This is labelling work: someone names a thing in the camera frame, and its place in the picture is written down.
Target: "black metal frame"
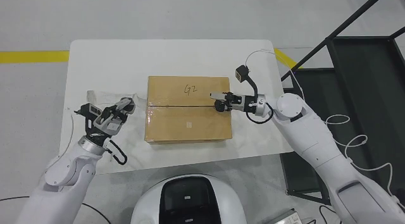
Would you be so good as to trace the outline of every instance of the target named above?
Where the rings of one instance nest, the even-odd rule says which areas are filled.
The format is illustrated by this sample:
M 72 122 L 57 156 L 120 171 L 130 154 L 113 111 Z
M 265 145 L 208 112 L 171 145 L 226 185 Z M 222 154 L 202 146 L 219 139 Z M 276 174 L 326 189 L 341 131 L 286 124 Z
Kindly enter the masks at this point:
M 309 60 L 312 56 L 314 56 L 319 50 L 325 47 L 328 42 L 331 42 L 336 36 L 338 36 L 344 29 L 346 29 L 351 23 L 353 23 L 356 19 L 358 19 L 364 12 L 370 9 L 377 1 L 379 0 L 368 0 L 364 3 L 356 12 L 354 12 L 343 24 L 336 28 L 325 40 L 319 43 L 311 52 L 309 52 L 302 60 L 300 60 L 295 66 L 291 68 L 292 72 L 295 72 L 300 66 L 302 66 L 307 60 Z M 394 32 L 389 37 L 395 39 L 396 37 L 400 36 L 405 32 L 405 27 L 399 29 L 398 31 Z M 290 76 L 291 72 L 287 72 L 281 78 L 281 81 L 284 81 L 288 76 Z
M 344 101 L 346 104 L 348 105 L 352 105 L 352 102 L 350 102 L 351 98 L 349 95 L 349 91 L 347 89 L 347 87 L 343 84 L 343 76 L 339 73 L 339 63 L 336 60 L 336 50 L 335 50 L 335 46 L 333 44 L 333 40 L 334 39 L 355 39 L 356 37 L 337 37 L 344 29 L 346 29 L 351 23 L 353 23 L 355 20 L 357 20 L 364 12 L 366 12 L 368 9 L 370 9 L 377 1 L 379 0 L 368 0 L 366 3 L 364 3 L 364 5 L 362 5 L 357 11 L 355 11 L 346 21 L 344 21 L 339 27 L 336 28 L 336 30 L 334 30 L 328 37 L 325 38 L 325 40 L 323 40 L 322 42 L 320 42 L 311 52 L 309 52 L 302 60 L 300 60 L 294 67 L 291 68 L 291 72 L 294 73 L 298 70 L 299 67 L 301 67 L 305 62 L 307 62 L 310 58 L 312 58 L 319 50 L 321 50 L 322 48 L 324 48 L 325 46 L 328 49 L 328 52 L 330 53 L 330 57 L 332 59 L 333 65 L 335 67 L 335 71 L 337 72 L 337 78 L 338 78 L 338 82 L 340 83 L 339 87 L 342 89 L 343 93 L 344 93 Z M 405 27 L 400 28 L 398 31 L 394 32 L 392 35 L 390 36 L 386 36 L 386 37 L 359 37 L 361 39 L 366 39 L 366 38 L 372 38 L 372 39 L 391 39 L 394 41 L 394 45 L 396 46 L 395 43 L 395 38 L 397 38 L 398 36 L 402 35 L 403 33 L 405 33 Z M 283 77 L 281 78 L 281 81 L 284 81 L 287 77 L 291 76 L 291 72 L 288 71 L 285 75 L 283 75 Z M 291 77 L 291 81 L 293 83 L 294 89 L 297 90 L 297 85 L 295 83 L 295 81 L 293 80 L 293 78 Z M 357 119 L 357 116 L 352 115 L 351 118 L 354 120 L 354 124 L 357 125 L 357 129 L 360 131 L 363 131 L 361 128 L 361 124 Z M 368 161 L 371 162 L 371 156 L 366 156 L 366 159 Z M 300 197 L 302 199 L 307 199 L 310 201 L 314 201 L 314 202 L 318 202 L 321 204 L 327 204 L 330 205 L 330 199 L 328 196 L 328 192 L 327 189 L 325 187 L 325 184 L 322 182 L 321 178 L 318 176 L 318 174 L 316 174 L 316 179 L 320 185 L 319 190 L 314 190 L 314 189 L 308 189 L 308 190 L 294 190 L 294 189 L 289 189 L 288 186 L 288 181 L 286 179 L 286 184 L 287 184 L 287 190 L 286 190 L 286 194 L 287 195 L 291 195 L 291 196 L 295 196 L 295 197 Z M 320 192 L 321 193 L 321 198 L 318 197 L 314 197 L 314 196 L 309 196 L 306 195 L 307 193 L 312 193 L 312 192 Z

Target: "cardboard box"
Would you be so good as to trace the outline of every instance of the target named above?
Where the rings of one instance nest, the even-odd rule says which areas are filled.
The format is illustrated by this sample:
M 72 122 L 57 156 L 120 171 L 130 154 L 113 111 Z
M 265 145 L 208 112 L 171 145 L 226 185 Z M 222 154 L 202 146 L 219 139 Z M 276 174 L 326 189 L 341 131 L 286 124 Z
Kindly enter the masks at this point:
M 149 77 L 145 141 L 213 142 L 232 138 L 229 112 L 214 109 L 211 92 L 228 92 L 227 77 Z

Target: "white robot body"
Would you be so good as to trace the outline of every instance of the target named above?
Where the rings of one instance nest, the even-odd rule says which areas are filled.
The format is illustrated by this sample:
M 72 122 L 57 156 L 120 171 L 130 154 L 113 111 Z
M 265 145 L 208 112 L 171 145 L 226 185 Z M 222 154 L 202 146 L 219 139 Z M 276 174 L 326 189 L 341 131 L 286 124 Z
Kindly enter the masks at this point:
M 194 199 L 193 195 L 189 195 L 190 190 L 192 190 L 191 194 L 198 197 L 199 193 L 197 191 L 199 188 L 196 187 L 201 187 L 200 185 L 204 186 L 203 184 L 186 186 L 185 184 L 193 183 L 190 180 L 187 181 L 187 179 L 190 178 L 201 179 L 211 185 L 215 198 L 210 197 L 208 200 L 210 201 L 209 203 L 213 203 L 211 206 L 217 207 L 220 222 L 218 222 L 215 216 L 217 214 L 215 213 L 215 207 L 211 208 L 212 211 L 208 213 L 205 209 L 206 206 L 203 206 L 206 205 L 207 202 L 203 202 L 204 200 L 201 200 L 201 198 Z M 170 184 L 173 185 L 174 190 L 180 188 L 185 189 L 177 191 L 171 190 L 171 192 L 167 193 L 164 190 L 168 188 Z M 174 192 L 176 192 L 175 199 L 172 198 Z M 166 214 L 163 212 L 165 211 L 165 205 L 171 208 L 166 209 Z M 203 220 L 201 219 L 202 216 L 200 216 L 199 211 L 194 212 L 196 208 L 201 209 L 201 213 L 205 214 Z M 201 223 L 200 221 L 207 221 L 205 223 L 246 224 L 246 217 L 242 203 L 231 186 L 209 175 L 191 174 L 166 179 L 150 188 L 136 204 L 132 214 L 131 224 L 195 224 Z

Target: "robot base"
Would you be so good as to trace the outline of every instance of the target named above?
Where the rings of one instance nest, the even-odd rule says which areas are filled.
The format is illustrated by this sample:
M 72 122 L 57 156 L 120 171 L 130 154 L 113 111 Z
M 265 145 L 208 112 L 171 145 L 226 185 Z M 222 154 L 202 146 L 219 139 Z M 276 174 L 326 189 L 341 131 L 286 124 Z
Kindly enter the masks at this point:
M 242 203 L 231 186 L 209 175 L 166 179 L 138 201 L 131 224 L 246 224 Z

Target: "metal stand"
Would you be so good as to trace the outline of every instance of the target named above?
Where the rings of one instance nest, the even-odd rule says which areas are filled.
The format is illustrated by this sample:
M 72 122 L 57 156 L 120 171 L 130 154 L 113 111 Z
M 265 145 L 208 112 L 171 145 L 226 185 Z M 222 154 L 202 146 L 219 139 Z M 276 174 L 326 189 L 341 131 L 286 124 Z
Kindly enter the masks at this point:
M 356 56 L 359 53 L 371 53 L 373 49 L 379 49 L 379 54 L 377 52 L 377 55 L 379 56 L 388 56 L 391 59 L 391 63 L 394 64 L 397 68 L 396 70 L 393 70 L 393 73 L 395 77 L 397 77 L 399 80 L 396 82 L 396 84 L 399 85 L 399 88 L 405 89 L 405 62 L 403 60 L 403 57 L 401 56 L 401 52 L 399 51 L 397 44 L 395 42 L 395 38 L 398 36 L 402 35 L 405 33 L 405 27 L 400 28 L 398 31 L 394 32 L 390 36 L 383 36 L 383 37 L 338 37 L 338 35 L 345 29 L 347 28 L 351 23 L 353 23 L 356 19 L 358 19 L 364 12 L 366 12 L 368 9 L 370 9 L 378 0 L 368 0 L 364 5 L 362 5 L 356 12 L 354 12 L 346 21 L 343 22 L 336 30 L 334 30 L 328 37 L 325 38 L 322 42 L 320 42 L 311 52 L 309 52 L 302 60 L 300 60 L 291 70 L 292 72 L 298 76 L 300 74 L 302 75 L 302 70 L 298 70 L 300 66 L 305 64 L 307 60 L 312 58 L 319 50 L 321 50 L 323 47 L 328 48 L 328 52 L 330 53 L 330 57 L 332 59 L 333 65 L 335 69 L 330 69 L 333 71 L 333 74 L 335 75 L 335 80 L 337 82 L 337 86 L 339 87 L 339 91 L 341 92 L 342 100 L 343 103 L 345 103 L 345 109 L 347 110 L 347 113 L 353 120 L 353 127 L 354 130 L 357 132 L 368 132 L 368 134 L 373 134 L 377 135 L 380 137 L 381 135 L 379 134 L 378 131 L 372 131 L 370 130 L 369 126 L 364 126 L 364 123 L 362 124 L 359 120 L 358 113 L 361 113 L 362 115 L 364 114 L 364 107 L 361 107 L 358 105 L 358 100 L 356 99 L 356 96 L 352 93 L 352 89 L 349 89 L 351 86 L 350 83 L 347 82 L 347 75 L 344 75 L 343 71 L 346 70 L 347 68 L 343 69 L 343 54 L 350 54 L 350 56 Z M 321 71 L 319 69 L 314 69 L 314 70 L 307 70 L 309 71 Z M 358 74 L 365 74 L 366 70 L 363 70 L 362 72 L 358 72 Z M 281 80 L 284 81 L 287 77 L 290 77 L 291 72 L 287 72 Z M 285 89 L 285 92 L 294 92 L 295 94 L 301 95 L 299 91 L 297 91 L 297 85 L 294 82 L 294 79 L 291 77 L 292 83 L 294 88 L 293 89 Z M 377 97 L 372 97 L 374 100 L 373 102 L 376 102 L 381 99 L 381 97 L 376 93 L 372 92 L 371 94 Z M 324 105 L 324 107 L 318 107 L 320 110 L 325 109 L 327 105 Z M 389 120 L 394 119 L 393 117 L 389 117 L 387 115 L 387 118 Z M 403 135 L 391 135 L 391 138 L 402 137 Z M 394 147 L 400 146 L 398 142 L 385 142 L 386 144 L 393 144 Z M 373 146 L 374 149 L 378 149 L 379 145 L 375 144 Z M 371 155 L 368 149 L 362 149 L 364 151 L 364 160 L 365 162 L 369 163 L 370 166 L 375 166 L 374 160 L 375 157 L 374 155 Z M 299 177 L 296 175 L 296 173 L 299 173 L 300 170 L 304 170 L 304 164 L 303 160 L 300 159 L 300 157 L 295 154 L 296 156 L 292 156 L 292 153 L 287 153 L 287 154 L 281 154 L 281 160 L 283 164 L 283 169 L 284 169 L 284 174 L 285 174 L 285 181 L 287 184 L 287 195 L 295 196 L 295 197 L 300 197 L 303 199 L 307 199 L 310 201 L 315 201 L 321 204 L 328 204 L 330 205 L 330 200 L 328 197 L 328 192 L 327 189 L 324 185 L 324 183 L 321 181 L 320 177 L 313 171 L 314 174 L 312 175 L 311 180 L 309 179 L 308 175 L 304 176 L 304 179 L 307 181 L 307 187 L 303 188 L 304 185 L 301 185 L 299 181 Z M 386 156 L 379 156 L 379 159 L 375 160 L 376 163 L 381 164 L 381 161 L 383 158 L 386 158 Z M 403 163 L 398 160 L 393 160 L 393 162 L 396 162 L 398 173 L 401 172 L 401 165 Z M 380 183 L 379 177 L 385 176 L 385 173 L 383 174 L 375 172 L 371 173 L 368 175 L 372 179 L 374 179 L 377 183 Z M 396 189 L 401 189 L 401 183 L 398 183 L 400 185 L 397 186 Z M 321 193 L 321 198 L 318 197 L 313 197 L 306 195 L 307 193 L 311 192 L 320 192 Z

